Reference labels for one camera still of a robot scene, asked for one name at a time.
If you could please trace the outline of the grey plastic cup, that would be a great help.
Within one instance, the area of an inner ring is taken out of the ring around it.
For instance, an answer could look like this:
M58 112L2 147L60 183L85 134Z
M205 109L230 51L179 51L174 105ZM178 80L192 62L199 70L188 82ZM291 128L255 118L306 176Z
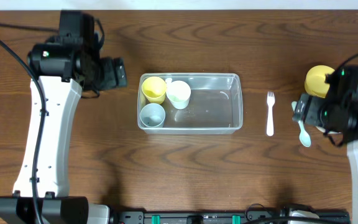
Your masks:
M157 103L145 105L140 112L140 120L148 128L162 128L165 118L166 113L164 108Z

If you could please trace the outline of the cream plastic cup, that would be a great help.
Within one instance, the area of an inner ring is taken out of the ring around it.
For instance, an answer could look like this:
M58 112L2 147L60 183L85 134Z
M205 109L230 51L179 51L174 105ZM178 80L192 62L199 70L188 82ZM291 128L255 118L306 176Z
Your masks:
M167 84L166 94L173 107L182 110L190 102L191 88L184 81L174 81Z

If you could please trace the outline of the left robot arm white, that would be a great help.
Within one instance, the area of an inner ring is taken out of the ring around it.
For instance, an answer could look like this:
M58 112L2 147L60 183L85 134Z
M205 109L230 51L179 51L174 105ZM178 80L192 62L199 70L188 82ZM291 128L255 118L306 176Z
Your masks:
M12 195L0 196L7 223L112 223L107 205L71 196L68 154L77 104L84 91L126 86L122 58L97 47L37 44L28 55L32 109L24 160Z

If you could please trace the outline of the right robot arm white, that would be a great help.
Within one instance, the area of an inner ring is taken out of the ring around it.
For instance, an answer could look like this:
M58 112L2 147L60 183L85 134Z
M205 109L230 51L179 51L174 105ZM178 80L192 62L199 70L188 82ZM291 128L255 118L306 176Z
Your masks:
M352 176L352 221L358 223L358 101L351 93L328 94L324 98L302 94L293 102L294 122L321 127L337 147L347 147Z

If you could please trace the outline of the clear plastic container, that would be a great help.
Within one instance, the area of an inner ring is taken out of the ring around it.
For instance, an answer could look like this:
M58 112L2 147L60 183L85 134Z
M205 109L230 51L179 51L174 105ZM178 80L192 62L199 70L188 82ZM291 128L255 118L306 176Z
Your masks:
M189 105L178 110L165 99L162 127L148 127L141 121L141 110L149 101L139 87L137 124L147 134L232 134L243 125L241 81L235 73L145 73L139 84L150 77L183 81L191 88Z

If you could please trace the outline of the white plastic bowl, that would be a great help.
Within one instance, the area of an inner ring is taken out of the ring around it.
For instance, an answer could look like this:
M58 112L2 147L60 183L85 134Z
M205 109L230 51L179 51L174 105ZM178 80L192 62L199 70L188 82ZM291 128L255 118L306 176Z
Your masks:
M316 128L317 128L319 131L321 131L322 133L325 133L325 132L326 132L326 130L325 130L324 128L322 128L322 127L317 126ZM330 131L330 132L328 132L328 134L338 134L338 132Z

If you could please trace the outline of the yellow plastic bowl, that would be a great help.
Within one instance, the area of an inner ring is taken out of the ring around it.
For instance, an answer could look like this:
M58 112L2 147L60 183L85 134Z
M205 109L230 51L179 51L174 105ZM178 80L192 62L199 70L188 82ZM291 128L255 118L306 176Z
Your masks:
M334 69L326 65L312 67L305 78L305 90L311 96L325 98L329 90L329 84L325 82L326 75L330 75Z

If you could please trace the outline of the pale green plastic spoon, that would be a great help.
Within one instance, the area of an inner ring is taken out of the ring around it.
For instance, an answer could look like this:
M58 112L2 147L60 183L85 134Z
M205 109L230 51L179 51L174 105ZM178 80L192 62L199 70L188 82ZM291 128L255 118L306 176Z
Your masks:
M311 138L310 138L310 135L307 133L303 122L299 121L298 125L300 127L300 135L299 135L300 142L302 143L302 145L304 147L310 147L311 146Z

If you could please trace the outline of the white plastic fork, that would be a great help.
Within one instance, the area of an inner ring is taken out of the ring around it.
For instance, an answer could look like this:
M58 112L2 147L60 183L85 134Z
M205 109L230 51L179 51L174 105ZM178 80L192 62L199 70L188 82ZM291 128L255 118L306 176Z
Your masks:
M273 124L273 106L275 104L275 96L272 91L267 93L267 106L268 106L268 116L267 116L267 127L266 133L268 136L274 135L274 124Z

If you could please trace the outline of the yellow plastic cup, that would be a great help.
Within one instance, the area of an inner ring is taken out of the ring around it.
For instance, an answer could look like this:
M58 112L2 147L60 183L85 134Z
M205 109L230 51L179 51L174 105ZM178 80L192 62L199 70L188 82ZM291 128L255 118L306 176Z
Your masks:
M167 84L160 77L148 77L141 86L150 103L162 104L165 101Z

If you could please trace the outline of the black mounting rail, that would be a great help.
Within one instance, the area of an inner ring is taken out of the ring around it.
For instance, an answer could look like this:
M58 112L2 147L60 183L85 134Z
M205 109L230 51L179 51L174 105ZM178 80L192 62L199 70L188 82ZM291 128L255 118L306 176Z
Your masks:
M112 224L241 224L241 223L350 223L347 212L306 211L273 212L247 210L222 213L147 213L142 211L115 213Z

